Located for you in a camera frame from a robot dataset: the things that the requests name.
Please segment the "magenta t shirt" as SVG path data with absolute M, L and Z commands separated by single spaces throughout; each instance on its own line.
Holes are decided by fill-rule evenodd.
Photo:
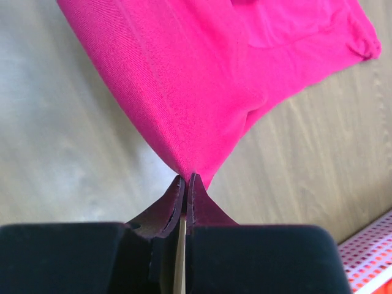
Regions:
M 283 100 L 379 57 L 358 1 L 59 1 L 158 156 L 205 186 Z

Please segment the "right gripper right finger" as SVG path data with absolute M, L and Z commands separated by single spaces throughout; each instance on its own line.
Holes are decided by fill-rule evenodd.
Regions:
M 187 293 L 350 293 L 337 245 L 314 225 L 240 225 L 207 194 L 187 191 Z

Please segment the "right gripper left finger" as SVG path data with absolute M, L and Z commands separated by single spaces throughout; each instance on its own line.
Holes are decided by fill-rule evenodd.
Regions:
M 185 182 L 132 220 L 1 227 L 2 293 L 173 293 Z

